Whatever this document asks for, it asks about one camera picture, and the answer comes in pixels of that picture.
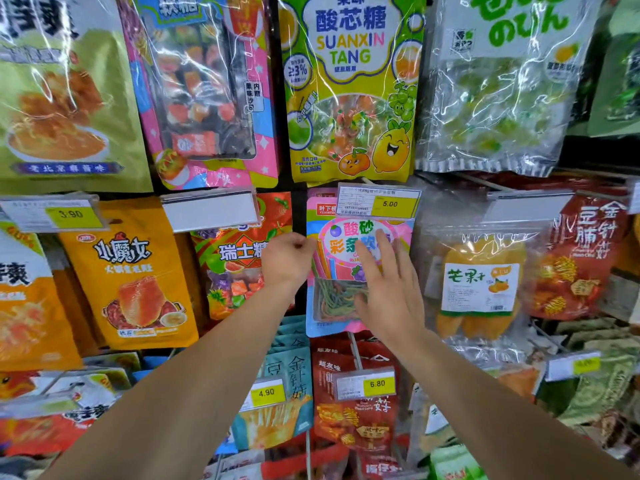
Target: person's left arm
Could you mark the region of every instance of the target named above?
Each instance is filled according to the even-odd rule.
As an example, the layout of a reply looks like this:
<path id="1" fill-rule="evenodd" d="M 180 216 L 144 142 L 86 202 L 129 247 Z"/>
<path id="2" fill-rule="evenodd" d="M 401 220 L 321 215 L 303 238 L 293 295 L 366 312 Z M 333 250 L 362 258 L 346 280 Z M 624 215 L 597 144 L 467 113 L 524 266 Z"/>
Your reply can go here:
<path id="1" fill-rule="evenodd" d="M 264 288 L 187 350 L 124 393 L 42 480 L 196 480 L 224 440 L 311 269 L 296 233 L 262 251 Z"/>

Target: person's left hand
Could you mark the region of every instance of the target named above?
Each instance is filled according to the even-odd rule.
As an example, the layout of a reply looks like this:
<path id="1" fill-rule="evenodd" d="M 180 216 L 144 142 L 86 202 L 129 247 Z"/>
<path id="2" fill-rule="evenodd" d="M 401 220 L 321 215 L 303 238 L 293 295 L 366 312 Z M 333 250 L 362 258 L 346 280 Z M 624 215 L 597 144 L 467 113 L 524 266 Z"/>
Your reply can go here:
<path id="1" fill-rule="evenodd" d="M 281 234 L 262 250 L 262 274 L 265 286 L 281 285 L 295 293 L 311 271 L 311 258 L 316 251 L 316 239 L 302 234 Z"/>

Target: red brand logo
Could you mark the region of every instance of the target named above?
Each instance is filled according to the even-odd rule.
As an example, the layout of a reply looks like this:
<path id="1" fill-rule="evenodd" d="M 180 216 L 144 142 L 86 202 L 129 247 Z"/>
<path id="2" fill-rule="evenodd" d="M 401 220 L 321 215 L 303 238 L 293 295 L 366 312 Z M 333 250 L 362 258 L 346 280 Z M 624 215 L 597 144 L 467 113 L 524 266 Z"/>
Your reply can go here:
<path id="1" fill-rule="evenodd" d="M 319 203 L 316 206 L 316 213 L 319 216 L 334 216 L 335 204 L 334 203 Z"/>
<path id="2" fill-rule="evenodd" d="M 95 241 L 95 236 L 93 234 L 78 234 L 76 239 L 79 242 L 93 242 Z"/>

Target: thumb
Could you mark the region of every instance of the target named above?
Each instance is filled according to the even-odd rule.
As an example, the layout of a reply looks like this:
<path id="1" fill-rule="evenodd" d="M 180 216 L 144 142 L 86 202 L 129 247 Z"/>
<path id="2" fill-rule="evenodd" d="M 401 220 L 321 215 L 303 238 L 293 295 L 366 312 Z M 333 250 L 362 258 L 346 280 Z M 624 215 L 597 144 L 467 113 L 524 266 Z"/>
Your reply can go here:
<path id="1" fill-rule="evenodd" d="M 302 244 L 302 247 L 300 248 L 302 254 L 304 256 L 309 256 L 309 257 L 313 256 L 317 249 L 317 242 L 318 242 L 317 239 L 314 239 L 313 237 L 308 237 L 304 242 L 304 244 Z"/>
<path id="2" fill-rule="evenodd" d="M 363 293 L 358 293 L 353 298 L 353 304 L 356 306 L 358 317 L 366 325 L 369 321 L 369 304 L 367 303 L 367 297 Z"/>

